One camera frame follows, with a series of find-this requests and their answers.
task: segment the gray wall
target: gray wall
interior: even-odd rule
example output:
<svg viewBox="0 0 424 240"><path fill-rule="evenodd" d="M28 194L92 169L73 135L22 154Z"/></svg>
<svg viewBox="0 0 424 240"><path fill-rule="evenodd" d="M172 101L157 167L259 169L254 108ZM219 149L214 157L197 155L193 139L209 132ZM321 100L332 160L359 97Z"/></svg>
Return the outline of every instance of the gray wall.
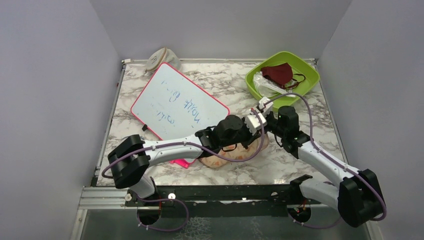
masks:
<svg viewBox="0 0 424 240"><path fill-rule="evenodd" d="M387 240L422 239L424 2L353 0L318 62L347 159L378 175Z"/></svg>
<svg viewBox="0 0 424 240"><path fill-rule="evenodd" d="M122 58L318 58L351 0L90 0Z"/></svg>
<svg viewBox="0 0 424 240"><path fill-rule="evenodd" d="M2 0L0 23L0 239L69 239L118 54L87 0Z"/></svg>

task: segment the whiteboard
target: whiteboard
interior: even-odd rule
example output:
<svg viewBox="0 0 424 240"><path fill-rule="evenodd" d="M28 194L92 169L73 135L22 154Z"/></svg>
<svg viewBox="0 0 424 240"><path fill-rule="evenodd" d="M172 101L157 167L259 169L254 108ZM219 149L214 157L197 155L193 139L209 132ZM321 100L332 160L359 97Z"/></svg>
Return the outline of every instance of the whiteboard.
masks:
<svg viewBox="0 0 424 240"><path fill-rule="evenodd" d="M216 126L230 110L166 62L131 107L131 113L163 140Z"/></svg>

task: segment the green plastic basket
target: green plastic basket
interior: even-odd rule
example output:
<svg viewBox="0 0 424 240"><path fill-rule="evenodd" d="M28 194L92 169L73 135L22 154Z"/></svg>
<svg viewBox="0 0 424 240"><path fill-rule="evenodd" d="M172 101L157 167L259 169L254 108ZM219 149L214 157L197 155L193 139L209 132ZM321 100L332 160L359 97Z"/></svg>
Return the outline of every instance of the green plastic basket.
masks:
<svg viewBox="0 0 424 240"><path fill-rule="evenodd" d="M281 64L288 63L291 66L294 74L303 74L306 79L302 81L293 92L298 93L302 96L307 94L314 86L320 81L320 75L318 72L307 62L305 62L300 57L294 55L288 51L281 51L267 60L263 61L261 64L257 65L246 75L246 84L249 92L254 96L255 99L259 100L262 96L256 91L255 85L253 83L253 76L255 73L261 71L263 67L273 67ZM284 96L274 101L274 112L278 111L278 108L281 106L290 106L294 104L299 97L289 97Z"/></svg>

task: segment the pink eraser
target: pink eraser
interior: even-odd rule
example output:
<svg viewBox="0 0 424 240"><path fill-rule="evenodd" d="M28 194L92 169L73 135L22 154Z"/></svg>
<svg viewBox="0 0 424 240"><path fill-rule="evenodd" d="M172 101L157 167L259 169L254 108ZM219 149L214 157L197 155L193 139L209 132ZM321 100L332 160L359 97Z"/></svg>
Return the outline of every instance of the pink eraser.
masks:
<svg viewBox="0 0 424 240"><path fill-rule="evenodd" d="M183 167L185 169L188 169L190 167L190 165L192 164L192 163L187 162L184 159L177 159L177 160L172 160L172 161L169 161L169 162L172 163L172 164L176 163L176 164L180 165L181 167Z"/></svg>

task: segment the marble table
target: marble table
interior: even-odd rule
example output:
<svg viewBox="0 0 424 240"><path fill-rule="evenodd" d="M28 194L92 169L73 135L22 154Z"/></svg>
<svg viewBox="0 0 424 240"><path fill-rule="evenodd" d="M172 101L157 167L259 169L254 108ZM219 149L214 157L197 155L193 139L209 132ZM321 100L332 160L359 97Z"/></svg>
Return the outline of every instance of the marble table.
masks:
<svg viewBox="0 0 424 240"><path fill-rule="evenodd" d="M181 72L193 80L219 101L227 105L230 113L244 116L257 101L249 93L245 75L259 62L183 62ZM158 140L130 112L130 108L150 79L145 74L144 64L128 64L125 69L100 171L108 164L107 155L127 136L139 134L147 140ZM333 122L320 84L305 95L312 110L314 139L327 151L343 159L333 127ZM309 132L307 108L302 101L293 105L299 115L300 129ZM188 169L177 164L162 163L150 167L146 174L152 176L157 185L254 185L284 184L304 174L325 179L321 173L305 162L295 159L280 148L269 133L269 145L254 159L246 162L231 162L212 169L196 161ZM113 186L112 179L98 176L97 186Z"/></svg>

